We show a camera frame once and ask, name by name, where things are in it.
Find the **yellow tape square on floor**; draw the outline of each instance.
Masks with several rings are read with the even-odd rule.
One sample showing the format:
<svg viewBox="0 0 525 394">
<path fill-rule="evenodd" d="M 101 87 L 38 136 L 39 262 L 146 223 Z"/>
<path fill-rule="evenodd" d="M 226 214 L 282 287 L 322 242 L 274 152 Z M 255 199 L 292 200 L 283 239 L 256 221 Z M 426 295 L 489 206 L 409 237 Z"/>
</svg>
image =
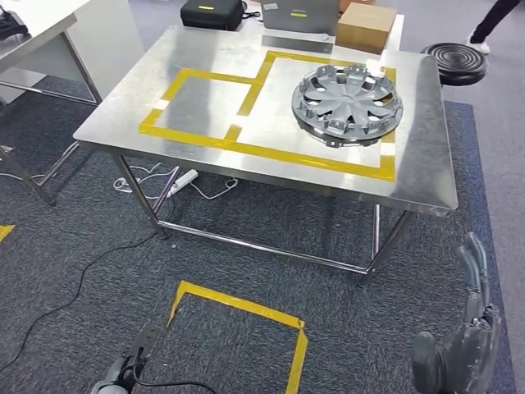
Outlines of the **yellow tape square on floor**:
<svg viewBox="0 0 525 394">
<path fill-rule="evenodd" d="M 221 304 L 250 312 L 251 314 L 256 314 L 263 318 L 269 318 L 275 320 L 275 322 L 282 323 L 292 328 L 297 328 L 299 330 L 299 334 L 297 335 L 297 342 L 295 345 L 295 353 L 292 359 L 292 367 L 290 370 L 290 375 L 288 376 L 288 383 L 287 384 L 285 394 L 296 394 L 299 390 L 299 382 L 301 379 L 302 364 L 305 361 L 306 347 L 309 345 L 309 340 L 306 338 L 306 335 L 303 329 L 305 322 L 299 318 L 291 316 L 290 314 L 285 314 L 275 309 L 269 308 L 267 306 L 256 304 L 254 302 L 247 300 L 241 300 L 241 298 L 236 298 L 232 295 L 227 295 L 218 291 L 207 289 L 202 286 L 181 281 L 175 293 L 175 298 L 171 305 L 171 310 L 167 320 L 167 327 L 169 327 L 170 324 L 171 324 L 171 322 L 173 320 L 175 317 L 175 312 L 177 311 L 179 303 L 180 303 L 182 297 L 185 294 L 192 294 L 194 296 L 216 301 Z"/>
</svg>

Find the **white sneaker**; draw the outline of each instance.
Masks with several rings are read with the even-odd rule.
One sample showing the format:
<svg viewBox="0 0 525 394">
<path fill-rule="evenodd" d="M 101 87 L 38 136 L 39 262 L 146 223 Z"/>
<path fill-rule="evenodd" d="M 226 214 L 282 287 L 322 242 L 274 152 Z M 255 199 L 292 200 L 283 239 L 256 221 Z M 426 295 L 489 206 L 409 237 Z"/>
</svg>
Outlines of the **white sneaker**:
<svg viewBox="0 0 525 394">
<path fill-rule="evenodd" d="M 473 44 L 471 42 L 471 38 L 474 32 L 471 33 L 468 38 L 467 41 L 465 43 L 465 45 L 471 48 L 474 48 L 477 50 L 477 52 L 483 53 L 484 55 L 488 55 L 490 53 L 490 48 L 489 48 L 489 45 L 487 43 L 487 41 L 484 41 L 480 44 Z"/>
</svg>

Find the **round black stand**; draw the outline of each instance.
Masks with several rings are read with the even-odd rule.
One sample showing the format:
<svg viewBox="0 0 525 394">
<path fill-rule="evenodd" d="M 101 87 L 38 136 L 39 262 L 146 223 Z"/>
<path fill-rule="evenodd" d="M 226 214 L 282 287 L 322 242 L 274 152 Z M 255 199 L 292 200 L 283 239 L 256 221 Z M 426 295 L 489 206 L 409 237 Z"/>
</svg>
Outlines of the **round black stand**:
<svg viewBox="0 0 525 394">
<path fill-rule="evenodd" d="M 489 66 L 485 56 L 463 44 L 432 44 L 421 53 L 436 58 L 442 85 L 473 85 L 482 80 Z"/>
</svg>

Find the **yellow tape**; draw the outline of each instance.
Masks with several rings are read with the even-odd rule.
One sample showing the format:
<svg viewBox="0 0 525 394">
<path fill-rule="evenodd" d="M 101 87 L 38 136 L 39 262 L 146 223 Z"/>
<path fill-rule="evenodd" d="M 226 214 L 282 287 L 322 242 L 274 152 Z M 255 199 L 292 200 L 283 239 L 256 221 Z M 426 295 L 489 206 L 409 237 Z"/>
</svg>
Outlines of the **yellow tape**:
<svg viewBox="0 0 525 394">
<path fill-rule="evenodd" d="M 306 348 L 309 345 L 309 340 L 305 334 L 305 322 L 290 314 L 279 312 L 275 309 L 269 308 L 267 306 L 256 304 L 251 301 L 241 300 L 231 295 L 220 293 L 218 291 L 207 289 L 205 287 L 194 285 L 189 282 L 181 281 L 179 284 L 175 298 L 171 305 L 170 316 L 167 319 L 167 327 L 169 327 L 175 317 L 178 305 L 185 294 L 192 294 L 208 300 L 213 300 L 221 304 L 232 306 L 234 308 L 241 309 L 251 314 L 256 314 L 263 318 L 269 318 L 275 322 L 285 324 L 287 326 L 299 329 L 297 342 L 295 344 L 295 352 L 292 359 L 292 367 L 290 369 L 288 383 L 286 386 L 285 394 L 296 394 L 299 390 L 299 383 L 301 380 L 301 372 L 305 361 Z"/>
<path fill-rule="evenodd" d="M 251 154 L 263 158 L 280 160 L 287 163 L 301 164 L 309 167 L 318 167 L 326 170 L 345 172 L 358 176 L 366 176 L 382 181 L 394 181 L 395 179 L 395 155 L 382 154 L 379 158 L 379 167 L 368 167 L 361 164 L 340 162 L 327 158 L 319 158 L 301 153 L 293 153 L 279 149 L 266 148 L 262 146 L 241 144 L 237 140 L 242 131 L 242 125 L 232 124 L 226 132 L 223 139 L 208 137 L 205 135 L 196 135 L 185 131 L 177 131 L 157 127 L 155 121 L 161 116 L 167 105 L 166 102 L 171 101 L 184 82 L 189 77 L 207 78 L 211 80 L 224 80 L 227 82 L 241 83 L 250 85 L 244 100 L 241 104 L 237 115 L 239 117 L 248 117 L 253 106 L 257 101 L 259 94 L 268 78 L 270 70 L 276 58 L 292 59 L 302 62 L 314 62 L 321 64 L 331 64 L 333 66 L 349 66 L 351 64 L 359 64 L 343 60 L 330 59 L 329 57 L 317 57 L 299 55 L 297 53 L 286 53 L 277 51 L 268 51 L 255 78 L 244 76 L 231 76 L 227 74 L 220 74 L 210 71 L 201 71 L 183 68 L 170 85 L 167 90 L 161 97 L 163 103 L 159 103 L 152 110 L 143 123 L 139 126 L 141 133 L 153 135 L 164 139 L 173 140 L 184 144 L 193 144 L 206 146 L 210 148 L 230 150 L 233 152 Z M 382 70 L 390 79 L 395 83 L 395 69 L 383 67 Z M 394 144 L 395 152 L 395 131 L 392 131 L 382 137 L 380 143 Z"/>
<path fill-rule="evenodd" d="M 306 347 L 308 345 L 309 339 L 306 338 L 304 330 L 299 330 L 297 342 L 295 345 L 295 353 L 293 354 L 293 360 L 292 360 L 292 367 L 290 369 L 288 384 L 286 386 L 285 394 L 296 394 L 299 390 L 299 382 L 301 380 L 302 364 L 305 362 Z"/>
<path fill-rule="evenodd" d="M 322 168 L 323 170 L 346 172 L 349 174 L 367 176 L 369 178 L 377 178 L 383 181 L 393 180 L 394 176 L 395 175 L 393 171 L 394 157 L 381 156 L 379 158 L 379 167 L 368 167 L 361 164 L 340 162 L 329 158 L 318 158 L 316 156 L 309 156 L 308 154 L 287 152 L 285 150 L 266 148 L 264 146 L 251 144 L 243 144 L 232 140 L 223 140 L 220 138 L 196 135 L 192 133 L 186 133 L 185 131 L 166 129 L 162 127 L 140 125 L 140 130 L 143 134 L 154 135 L 156 137 L 182 142 L 184 144 L 230 150 L 232 152 L 251 154 L 261 158 L 272 158 L 281 162 Z"/>
<path fill-rule="evenodd" d="M 13 231 L 14 226 L 0 226 L 0 242 L 7 237 L 10 232 Z"/>
</svg>

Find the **carpet floor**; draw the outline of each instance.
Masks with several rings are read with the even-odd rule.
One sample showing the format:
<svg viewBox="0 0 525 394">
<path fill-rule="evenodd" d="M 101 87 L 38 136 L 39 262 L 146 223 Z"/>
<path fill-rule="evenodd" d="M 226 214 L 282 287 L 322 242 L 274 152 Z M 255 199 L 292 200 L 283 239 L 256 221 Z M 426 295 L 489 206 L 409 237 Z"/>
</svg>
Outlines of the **carpet floor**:
<svg viewBox="0 0 525 394">
<path fill-rule="evenodd" d="M 130 0 L 145 48 L 167 27 L 180 25 L 180 9 L 185 0 Z M 428 44 L 462 43 L 496 0 L 378 0 L 405 15 L 401 50 L 419 52 Z M 447 87 L 447 100 L 474 106 L 493 230 L 503 299 L 508 317 L 509 340 L 520 394 L 525 394 L 525 282 L 523 232 L 525 182 L 521 181 L 525 140 L 516 138 L 525 122 L 521 98 L 525 79 L 523 46 L 525 2 L 521 2 L 488 37 L 492 49 L 489 72 L 472 86 Z"/>
<path fill-rule="evenodd" d="M 414 392 L 410 369 L 414 336 L 424 329 L 443 337 L 461 316 L 465 291 L 454 249 L 466 231 L 476 232 L 487 247 L 492 301 L 503 311 L 472 108 L 447 103 L 446 110 L 459 209 L 450 218 L 418 216 L 365 288 L 358 286 L 358 275 L 334 268 L 179 233 L 167 241 L 154 237 L 90 268 L 76 302 L 35 326 L 21 358 L 0 375 L 2 392 L 88 392 L 145 323 L 165 325 L 183 280 L 305 321 L 309 342 L 299 392 Z M 24 94 L 0 115 L 2 143 L 41 172 L 69 145 L 71 132 L 89 112 Z M 39 137 L 35 142 L 33 135 Z M 113 190 L 119 176 L 105 154 L 81 151 L 50 186 L 56 208 L 22 182 L 0 177 L 0 223 L 16 225 L 0 243 L 0 365 L 17 354 L 35 318 L 74 296 L 87 264 L 152 234 L 132 195 Z M 212 194 L 224 181 L 202 174 L 196 183 Z M 147 191 L 159 187 L 160 181 L 152 182 Z M 369 256 L 371 207 L 366 204 L 249 181 L 213 201 L 186 188 L 173 203 L 173 214 L 166 204 L 161 215 L 351 263 Z M 398 215 L 382 209 L 382 235 Z M 220 393 L 283 393 L 296 335 L 279 323 L 187 295 L 145 377 L 201 380 Z M 505 324 L 498 357 L 493 391 L 515 392 Z"/>
</svg>

